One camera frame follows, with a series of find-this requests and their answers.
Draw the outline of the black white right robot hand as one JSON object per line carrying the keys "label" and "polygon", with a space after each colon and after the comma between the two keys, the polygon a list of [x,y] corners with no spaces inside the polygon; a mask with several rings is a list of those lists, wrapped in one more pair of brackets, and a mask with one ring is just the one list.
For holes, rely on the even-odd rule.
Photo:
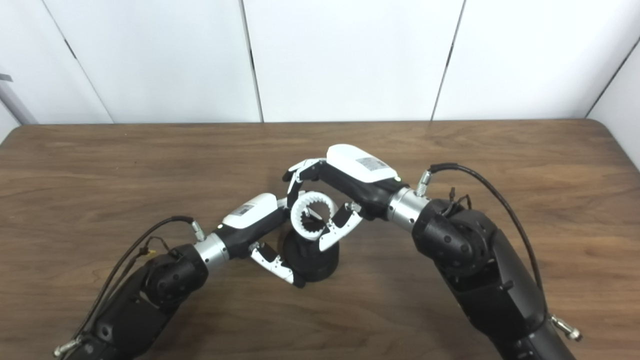
{"label": "black white right robot hand", "polygon": [[[394,196],[409,187],[386,162],[348,144],[330,146],[326,157],[298,162],[283,174],[282,180],[289,184],[286,207],[290,210],[291,223],[295,231],[311,243],[308,249],[311,255],[334,246],[362,220],[390,221]],[[327,197],[323,193],[300,194],[306,181],[326,183],[350,199],[339,208],[330,205],[332,215],[320,232],[305,230],[302,210]]]}

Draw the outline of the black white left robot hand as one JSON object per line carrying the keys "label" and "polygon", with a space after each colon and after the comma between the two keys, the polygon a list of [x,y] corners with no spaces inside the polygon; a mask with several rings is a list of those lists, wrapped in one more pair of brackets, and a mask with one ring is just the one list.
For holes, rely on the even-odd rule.
{"label": "black white left robot hand", "polygon": [[272,193],[258,194],[227,214],[214,234],[221,240],[222,253],[229,260],[250,258],[286,283],[303,289],[307,282],[282,255],[262,242],[289,218],[286,199]]}

